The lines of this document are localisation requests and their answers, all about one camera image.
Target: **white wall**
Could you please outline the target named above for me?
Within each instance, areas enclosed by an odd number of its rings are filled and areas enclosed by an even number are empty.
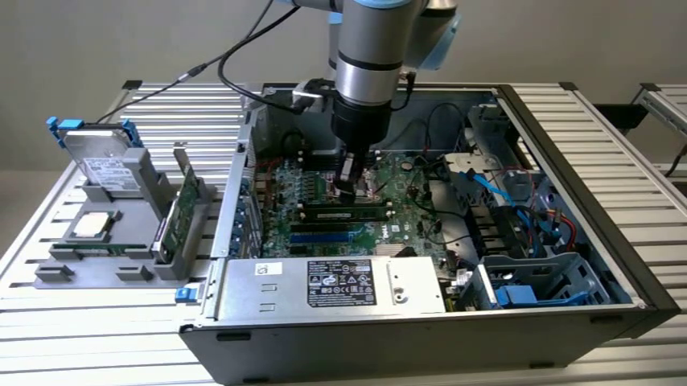
[[[245,33],[258,0],[2,0],[0,161],[61,169],[42,122],[95,118],[126,79],[169,81]],[[464,0],[458,37],[424,81],[573,81],[592,101],[622,102],[637,83],[687,83],[685,0]],[[273,7],[270,17],[286,7]],[[233,58],[234,80],[302,80],[326,71],[326,20],[301,10]],[[207,70],[202,80],[214,79]],[[633,134],[666,161],[680,144]]]

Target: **blue tab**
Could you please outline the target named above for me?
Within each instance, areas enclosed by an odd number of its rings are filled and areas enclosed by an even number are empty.
[[[534,291],[528,285],[504,285],[496,290],[496,299],[501,307],[521,307],[536,304]]]
[[[59,138],[59,134],[57,133],[57,122],[58,122],[58,119],[57,117],[49,117],[45,121],[45,124],[46,124],[46,128],[47,130],[50,130],[50,134],[51,136],[54,137],[54,141],[57,141],[57,144],[59,145],[59,147],[63,149],[63,141],[62,139]]]
[[[197,289],[194,288],[177,288],[173,294],[173,301],[175,303],[193,303],[197,300]]]
[[[125,119],[123,122],[121,122],[121,128],[129,135],[130,144],[134,147],[142,147],[142,141],[139,140],[135,124],[129,119]]]
[[[46,121],[45,121],[46,127],[47,127],[49,129],[51,129],[51,128],[54,128],[54,129],[55,129],[55,128],[57,128],[57,121],[58,121],[57,117],[49,117],[49,118],[46,119]]]
[[[59,122],[57,128],[59,130],[77,130],[83,126],[82,119],[65,119]]]

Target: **warning label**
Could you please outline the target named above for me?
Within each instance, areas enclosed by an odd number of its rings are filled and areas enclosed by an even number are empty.
[[[310,307],[374,306],[369,260],[307,261]]]

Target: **aluminum extrusion table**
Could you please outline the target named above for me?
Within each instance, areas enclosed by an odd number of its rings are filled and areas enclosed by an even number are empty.
[[[143,84],[122,92],[115,104],[159,87]],[[577,91],[557,84],[513,87],[652,272],[687,308],[684,197]],[[122,117],[137,122],[153,164],[171,181],[179,173],[170,145],[187,142],[195,173],[218,187],[221,197],[242,121],[238,95],[219,84],[183,84],[130,106]],[[526,152],[524,143],[520,146]],[[174,304],[173,289],[30,286],[49,245],[85,199],[82,182],[71,163],[0,260],[0,384],[213,385],[175,334],[198,308]],[[217,198],[191,277],[206,275],[219,204]],[[687,384],[687,314],[638,339],[606,343],[564,369],[321,384]]]

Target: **open computer chassis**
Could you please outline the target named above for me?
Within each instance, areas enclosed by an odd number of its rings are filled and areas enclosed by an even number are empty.
[[[287,103],[291,84],[263,87]],[[678,312],[510,85],[416,87],[350,207],[327,118],[246,114],[178,332],[215,382],[561,367]],[[321,264],[370,266],[373,303],[317,300]],[[416,275],[408,298],[396,272]]]

